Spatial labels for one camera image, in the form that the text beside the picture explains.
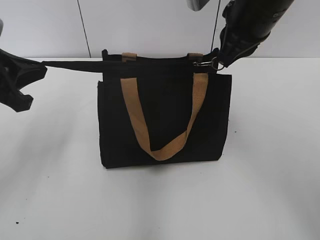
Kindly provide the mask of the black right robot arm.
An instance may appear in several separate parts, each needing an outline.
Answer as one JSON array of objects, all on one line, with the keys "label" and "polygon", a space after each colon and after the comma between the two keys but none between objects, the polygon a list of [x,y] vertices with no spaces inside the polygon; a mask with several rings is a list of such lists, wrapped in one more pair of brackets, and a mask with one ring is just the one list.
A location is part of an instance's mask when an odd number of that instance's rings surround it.
[{"label": "black right robot arm", "polygon": [[231,0],[222,13],[225,27],[219,36],[219,63],[227,68],[252,55],[292,3],[292,0]]}]

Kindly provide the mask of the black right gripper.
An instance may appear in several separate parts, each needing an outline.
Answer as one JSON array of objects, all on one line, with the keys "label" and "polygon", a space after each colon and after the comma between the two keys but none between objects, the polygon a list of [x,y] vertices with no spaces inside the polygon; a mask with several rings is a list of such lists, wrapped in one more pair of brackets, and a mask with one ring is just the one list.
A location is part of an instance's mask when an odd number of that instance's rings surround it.
[{"label": "black right gripper", "polygon": [[225,27],[221,30],[219,62],[225,67],[258,48],[261,37],[254,36],[256,4],[253,0],[231,0],[223,10]]}]

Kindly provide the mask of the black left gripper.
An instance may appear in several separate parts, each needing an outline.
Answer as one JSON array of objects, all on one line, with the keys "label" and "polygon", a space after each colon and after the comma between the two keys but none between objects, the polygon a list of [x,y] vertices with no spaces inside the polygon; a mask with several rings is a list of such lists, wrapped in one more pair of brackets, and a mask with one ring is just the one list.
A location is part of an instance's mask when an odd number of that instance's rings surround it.
[{"label": "black left gripper", "polygon": [[33,97],[23,94],[17,88],[45,77],[47,67],[41,62],[22,58],[0,50],[0,102],[16,113],[28,111],[33,103]]}]

